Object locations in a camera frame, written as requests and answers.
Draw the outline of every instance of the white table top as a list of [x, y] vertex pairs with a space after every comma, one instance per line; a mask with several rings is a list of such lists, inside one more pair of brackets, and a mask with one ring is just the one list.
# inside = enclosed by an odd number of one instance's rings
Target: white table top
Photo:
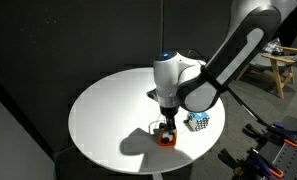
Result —
[[78, 149], [96, 164], [128, 174], [172, 171], [206, 153], [224, 127], [221, 100], [206, 111], [207, 128], [197, 132], [184, 125], [187, 111], [179, 108], [177, 144], [161, 147], [152, 134], [164, 117], [158, 103], [146, 95], [155, 87], [153, 69], [138, 68], [110, 75], [86, 89], [69, 114], [69, 132]]

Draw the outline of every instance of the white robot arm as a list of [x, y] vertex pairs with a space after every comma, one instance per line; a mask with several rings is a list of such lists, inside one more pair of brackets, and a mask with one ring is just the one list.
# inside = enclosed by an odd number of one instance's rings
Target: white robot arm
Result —
[[211, 108], [237, 73], [274, 36], [297, 0], [234, 0], [228, 34], [210, 61], [164, 52], [154, 61], [156, 89], [147, 95], [158, 102], [168, 129], [182, 107], [190, 112]]

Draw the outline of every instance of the cable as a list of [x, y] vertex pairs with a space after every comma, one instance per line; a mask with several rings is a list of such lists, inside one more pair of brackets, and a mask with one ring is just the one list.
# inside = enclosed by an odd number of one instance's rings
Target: cable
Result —
[[189, 49], [187, 57], [189, 57], [189, 54], [190, 54], [191, 51], [196, 52], [206, 63], [208, 62], [208, 60], [204, 56], [202, 56], [201, 53], [196, 49]]
[[278, 129], [269, 124], [267, 124], [263, 119], [261, 119], [255, 112], [253, 112], [230, 88], [227, 86], [227, 90], [229, 93], [234, 97], [234, 99], [245, 109], [245, 111], [255, 119], [259, 124], [267, 127], [268, 130], [275, 132], [275, 133], [282, 133], [282, 134], [290, 134], [290, 135], [297, 135], [297, 131], [293, 130], [285, 130], [285, 129]]

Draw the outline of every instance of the small orange object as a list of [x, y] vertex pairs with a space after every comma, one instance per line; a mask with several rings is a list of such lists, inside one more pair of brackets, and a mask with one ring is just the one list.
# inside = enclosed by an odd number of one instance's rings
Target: small orange object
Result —
[[177, 133], [173, 133], [173, 139], [170, 142], [164, 143], [162, 142], [162, 133], [159, 134], [158, 136], [158, 144], [160, 146], [175, 146], [176, 145], [176, 139], [177, 139]]
[[279, 179], [281, 179], [282, 177], [284, 177], [284, 172], [283, 172], [282, 170], [280, 170], [280, 169], [279, 169], [279, 171], [280, 171], [279, 174], [278, 174], [277, 172], [275, 172], [274, 170], [270, 169], [270, 168], [269, 168], [269, 170], [270, 170], [270, 172], [271, 172], [274, 176], [276, 176], [276, 177], [279, 178]]
[[286, 144], [289, 144], [289, 145], [292, 146], [292, 147], [297, 147], [297, 143], [294, 144], [293, 142], [291, 142], [291, 141], [289, 141], [289, 140], [287, 140], [287, 139], [285, 139], [284, 142], [285, 142]]

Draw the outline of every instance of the table leg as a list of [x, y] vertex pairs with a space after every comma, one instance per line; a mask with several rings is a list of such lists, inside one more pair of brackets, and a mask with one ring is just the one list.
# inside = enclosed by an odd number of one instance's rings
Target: table leg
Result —
[[161, 174], [153, 174], [152, 175], [152, 179], [153, 180], [163, 180]]

